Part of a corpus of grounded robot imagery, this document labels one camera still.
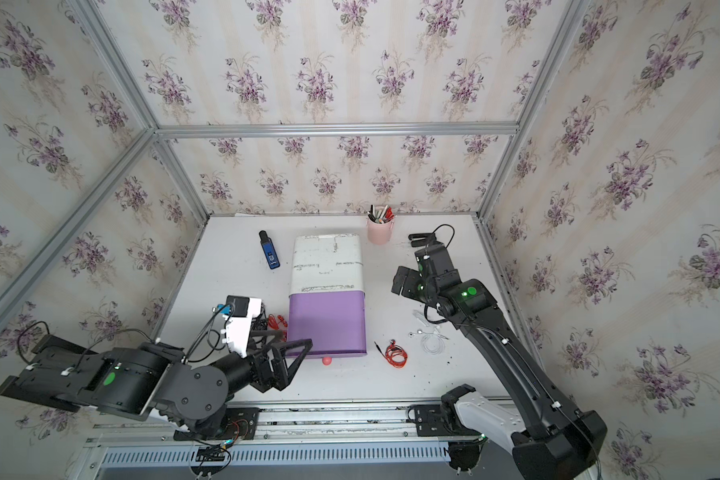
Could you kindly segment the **purple top drawer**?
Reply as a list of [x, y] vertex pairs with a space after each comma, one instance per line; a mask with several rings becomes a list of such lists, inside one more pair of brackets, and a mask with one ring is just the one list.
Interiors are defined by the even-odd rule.
[[309, 356], [367, 354], [365, 293], [361, 290], [293, 294], [287, 321], [289, 341], [312, 341]]

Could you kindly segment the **red earphones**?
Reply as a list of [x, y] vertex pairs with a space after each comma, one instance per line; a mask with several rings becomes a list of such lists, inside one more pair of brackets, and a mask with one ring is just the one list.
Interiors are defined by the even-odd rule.
[[402, 369], [408, 362], [407, 351], [400, 346], [394, 339], [382, 348], [378, 343], [374, 343], [376, 350], [382, 355], [385, 361], [396, 369]]
[[281, 332], [284, 338], [287, 337], [288, 322], [282, 315], [269, 314], [266, 319], [268, 330]]

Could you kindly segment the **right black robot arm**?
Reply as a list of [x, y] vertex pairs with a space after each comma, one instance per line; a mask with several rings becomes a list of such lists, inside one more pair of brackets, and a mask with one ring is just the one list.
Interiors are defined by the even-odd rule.
[[512, 455], [526, 479], [574, 479], [600, 468], [607, 426], [583, 411], [546, 375], [521, 344], [494, 296], [477, 280], [462, 280], [447, 247], [433, 242], [416, 251], [415, 268], [397, 269], [392, 293], [434, 309], [482, 355], [515, 407], [507, 409], [468, 384], [440, 398], [420, 419], [424, 435], [446, 432], [489, 440]]

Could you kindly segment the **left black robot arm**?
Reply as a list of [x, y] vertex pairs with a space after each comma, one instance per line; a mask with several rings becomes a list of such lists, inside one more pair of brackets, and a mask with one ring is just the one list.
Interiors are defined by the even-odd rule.
[[0, 396], [69, 413], [83, 407], [135, 421], [156, 414], [193, 439], [227, 436], [234, 421], [228, 403], [246, 387], [265, 393], [287, 388], [312, 349], [309, 339], [270, 342], [246, 355], [231, 352], [193, 367], [184, 352], [162, 342], [97, 353], [46, 335]]

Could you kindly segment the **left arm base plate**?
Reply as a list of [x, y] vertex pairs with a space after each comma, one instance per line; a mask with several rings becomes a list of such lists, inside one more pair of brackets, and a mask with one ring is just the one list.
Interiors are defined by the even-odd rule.
[[207, 420], [200, 421], [194, 430], [181, 427], [173, 433], [174, 441], [219, 443], [227, 440], [252, 440], [261, 410], [256, 407], [226, 407]]

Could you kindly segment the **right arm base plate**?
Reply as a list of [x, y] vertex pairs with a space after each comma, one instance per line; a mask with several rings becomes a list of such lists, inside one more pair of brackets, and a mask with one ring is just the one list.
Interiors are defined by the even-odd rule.
[[417, 437], [478, 438], [481, 433], [463, 426], [455, 417], [446, 414], [439, 404], [409, 406], [406, 418], [412, 423]]

